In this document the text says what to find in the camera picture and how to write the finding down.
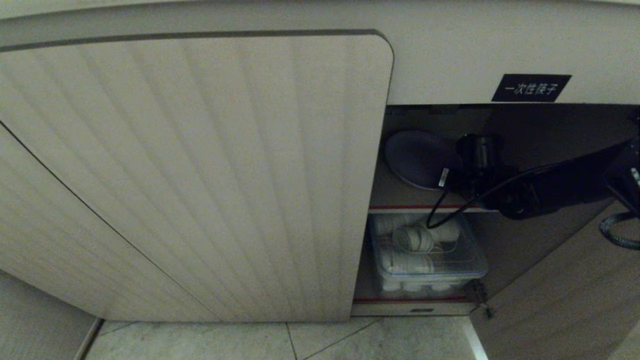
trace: black device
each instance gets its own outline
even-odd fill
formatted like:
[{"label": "black device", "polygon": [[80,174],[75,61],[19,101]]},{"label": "black device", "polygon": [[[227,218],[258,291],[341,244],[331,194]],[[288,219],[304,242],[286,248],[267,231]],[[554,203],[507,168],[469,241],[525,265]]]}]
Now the black device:
[{"label": "black device", "polygon": [[[497,135],[467,135],[456,143],[462,170],[443,171],[444,193],[429,215],[432,229],[478,203],[504,216],[521,220],[553,213],[566,206],[616,197],[628,213],[605,219],[600,230],[616,245],[640,250],[640,241],[611,234],[610,227],[630,218],[640,218],[640,137],[568,161],[526,171],[503,164],[503,139]],[[466,205],[431,224],[431,217],[449,192],[468,199]]]}]

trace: floor tile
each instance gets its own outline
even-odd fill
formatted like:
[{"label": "floor tile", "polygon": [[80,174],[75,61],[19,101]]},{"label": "floor tile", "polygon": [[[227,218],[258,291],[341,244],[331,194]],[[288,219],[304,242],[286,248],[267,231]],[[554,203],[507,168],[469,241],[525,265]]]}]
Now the floor tile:
[{"label": "floor tile", "polygon": [[310,360],[474,360],[464,318],[384,318]]},{"label": "floor tile", "polygon": [[377,318],[352,318],[339,323],[289,323],[298,359],[306,359],[325,347],[375,322]]},{"label": "floor tile", "polygon": [[284,323],[135,323],[98,337],[86,360],[293,360]]},{"label": "floor tile", "polygon": [[105,320],[104,324],[102,324],[102,327],[100,328],[99,336],[109,334],[110,332],[116,331],[125,326],[129,326],[132,323],[135,323],[135,322],[116,322],[116,321]]}]

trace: cabinet door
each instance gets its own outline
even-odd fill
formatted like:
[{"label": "cabinet door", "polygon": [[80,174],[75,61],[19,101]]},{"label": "cabinet door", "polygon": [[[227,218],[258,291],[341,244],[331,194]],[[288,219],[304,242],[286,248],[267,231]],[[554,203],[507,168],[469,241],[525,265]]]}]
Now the cabinet door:
[{"label": "cabinet door", "polygon": [[0,55],[0,116],[224,321],[349,316],[392,66],[374,34]]},{"label": "cabinet door", "polygon": [[[638,253],[608,242],[600,222],[627,209],[615,202],[488,302],[472,321],[490,360],[606,360],[640,320]],[[614,226],[627,238],[639,221]]]},{"label": "cabinet door", "polygon": [[215,320],[0,127],[0,268],[114,320]]}]

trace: storage box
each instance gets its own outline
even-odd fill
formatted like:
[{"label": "storage box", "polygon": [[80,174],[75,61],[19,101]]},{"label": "storage box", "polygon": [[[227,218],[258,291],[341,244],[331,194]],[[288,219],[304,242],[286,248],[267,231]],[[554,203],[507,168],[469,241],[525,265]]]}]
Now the storage box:
[{"label": "storage box", "polygon": [[[390,234],[378,234],[376,231],[380,230],[380,227],[376,227],[376,221],[384,222],[385,225],[417,225],[425,222],[426,217],[427,215],[424,215],[416,220],[415,215],[398,218],[397,214],[389,214],[374,215],[369,219],[378,280],[383,296],[413,297],[411,294],[415,294],[420,295],[419,297],[448,297],[469,280],[482,278],[487,273],[486,259],[463,215],[451,220],[460,230],[457,239],[437,243],[429,252],[420,254],[399,248],[392,242]],[[436,215],[431,223],[434,224],[443,217]],[[403,220],[411,223],[402,224]]]}]

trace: open cabinet door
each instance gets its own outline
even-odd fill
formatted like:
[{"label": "open cabinet door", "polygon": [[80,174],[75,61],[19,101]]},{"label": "open cabinet door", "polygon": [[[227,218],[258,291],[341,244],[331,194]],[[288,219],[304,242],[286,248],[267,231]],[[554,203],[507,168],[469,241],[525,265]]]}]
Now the open cabinet door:
[{"label": "open cabinet door", "polygon": [[[604,360],[640,320],[640,254],[609,243],[598,230],[619,202],[476,309],[472,321],[489,360]],[[614,226],[637,238],[637,220]]]},{"label": "open cabinet door", "polygon": [[217,319],[349,317],[393,64],[383,37],[34,46],[0,54],[0,119]]}]

